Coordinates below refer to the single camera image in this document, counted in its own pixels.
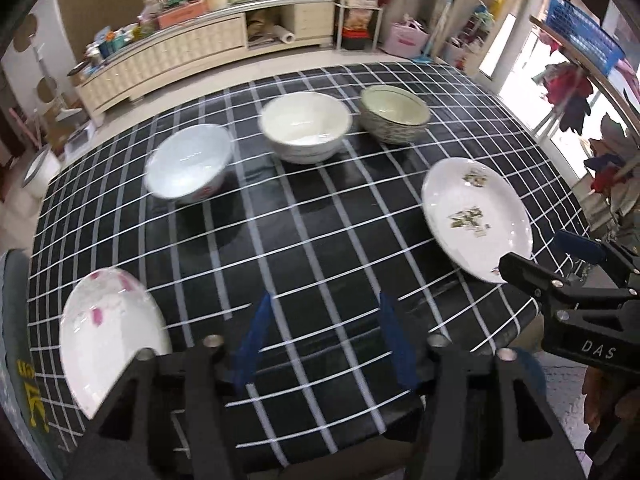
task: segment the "bowl rim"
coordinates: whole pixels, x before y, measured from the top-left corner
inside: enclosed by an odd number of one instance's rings
[[[283,94],[280,96],[277,96],[276,98],[273,98],[271,101],[269,101],[263,108],[262,111],[260,112],[260,116],[258,117],[258,128],[260,128],[261,133],[267,137],[267,139],[269,139],[271,142],[274,142],[275,144],[280,144],[281,146],[295,146],[297,148],[301,147],[300,144],[294,144],[292,142],[287,142],[286,140],[280,140],[280,139],[275,139],[272,135],[268,134],[267,131],[265,130],[264,127],[264,113],[265,110],[269,110],[269,108],[271,107],[271,104],[278,101],[281,98],[288,98],[290,96],[293,95],[299,95],[299,94],[309,94],[309,95],[318,95],[318,96],[322,96],[321,99],[325,99],[329,102],[336,102],[340,105],[340,107],[342,108],[342,110],[346,113],[346,117],[347,117],[347,124],[346,124],[346,128],[343,131],[343,133],[334,136],[334,137],[329,137],[327,140],[323,140],[322,142],[316,142],[315,144],[305,144],[305,147],[309,147],[312,148],[314,146],[324,146],[325,144],[329,144],[330,142],[335,142],[336,140],[340,140],[341,138],[343,138],[347,132],[349,131],[349,129],[351,128],[351,124],[353,124],[353,117],[351,116],[351,112],[349,110],[349,107],[342,101],[340,101],[340,99],[337,99],[331,95],[327,95],[327,94],[322,94],[320,92],[312,92],[311,90],[306,90],[306,91],[302,91],[302,92],[291,92],[289,94]]]
[[[219,131],[223,132],[225,134],[225,139],[227,140],[226,153],[223,155],[223,157],[220,160],[220,163],[218,165],[211,166],[209,171],[204,173],[204,175],[206,175],[206,177],[203,177],[200,185],[197,186],[197,187],[194,187],[190,191],[188,191],[186,193],[180,193],[180,194],[167,194],[167,193],[163,192],[162,190],[159,190],[158,187],[155,186],[153,184],[153,182],[151,181],[151,179],[149,178],[149,168],[151,167],[151,165],[156,160],[156,157],[158,156],[158,152],[162,149],[162,147],[164,147],[166,149],[167,146],[170,146],[171,144],[176,143],[177,139],[179,137],[182,137],[185,134],[187,134],[188,131],[195,130],[195,129],[210,130],[212,133],[215,130],[219,130]],[[189,126],[188,128],[185,128],[183,130],[179,130],[179,131],[175,132],[174,134],[171,134],[165,140],[163,140],[160,143],[160,145],[155,150],[153,150],[151,152],[151,155],[146,160],[146,163],[145,163],[145,174],[144,174],[145,187],[146,187],[146,189],[148,190],[149,193],[151,193],[152,195],[154,195],[154,196],[156,196],[158,198],[161,198],[163,200],[177,200],[179,198],[184,198],[186,196],[189,196],[190,194],[192,194],[192,193],[196,192],[197,190],[199,190],[200,188],[202,188],[202,186],[205,186],[207,183],[211,182],[216,176],[218,176],[220,173],[222,173],[225,170],[225,168],[229,164],[229,160],[231,160],[231,156],[233,154],[232,145],[233,145],[233,139],[231,137],[231,134],[221,124],[194,124],[193,126]]]
[[[420,107],[425,110],[426,119],[424,121],[416,123],[414,121],[394,121],[393,119],[389,119],[387,117],[384,117],[384,116],[380,115],[375,110],[372,110],[367,105],[367,102],[365,101],[367,95],[371,95],[374,92],[393,92],[393,93],[400,94],[400,95],[403,95],[405,97],[408,97],[409,99],[411,99],[412,101],[414,101],[415,103],[420,105]],[[424,124],[427,124],[429,121],[431,121],[431,109],[429,108],[429,105],[427,103],[425,103],[422,99],[420,99],[416,94],[408,92],[407,90],[404,90],[403,88],[398,88],[397,86],[391,86],[391,85],[372,85],[372,86],[368,86],[362,92],[360,92],[360,103],[362,104],[362,106],[368,112],[371,112],[376,117],[380,117],[381,119],[384,119],[385,121],[388,121],[388,122],[393,123],[393,124],[400,124],[401,126],[423,126]]]

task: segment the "beige wooden cabinet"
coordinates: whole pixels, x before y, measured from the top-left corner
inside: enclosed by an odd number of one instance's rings
[[[282,25],[296,36],[293,44],[248,47],[245,12],[265,7],[282,8]],[[100,126],[104,112],[117,102],[141,98],[179,79],[247,57],[297,46],[330,45],[333,31],[332,0],[266,0],[229,7],[123,49],[76,91]]]

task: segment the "metal bolt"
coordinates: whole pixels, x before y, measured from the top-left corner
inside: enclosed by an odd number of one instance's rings
[[[207,348],[218,348],[225,343],[225,339],[221,335],[208,335],[202,340],[202,344]]]
[[[449,344],[449,340],[443,335],[433,334],[427,338],[427,343],[435,348],[443,348]]]
[[[152,348],[141,348],[136,354],[136,359],[138,361],[149,361],[149,359],[153,359],[155,355],[156,353]]]
[[[515,361],[518,358],[518,353],[515,350],[511,350],[511,348],[500,348],[496,355],[501,361]]]

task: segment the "blue plastic crate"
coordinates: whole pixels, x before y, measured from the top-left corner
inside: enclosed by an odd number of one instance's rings
[[[585,12],[567,0],[550,0],[545,23],[609,75],[625,57],[618,44]]]

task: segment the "white trash bin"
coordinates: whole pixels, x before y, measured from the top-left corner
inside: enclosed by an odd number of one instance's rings
[[[62,165],[51,151],[50,146],[44,146],[33,159],[22,181],[22,187],[36,200],[42,200],[47,193],[47,187]]]

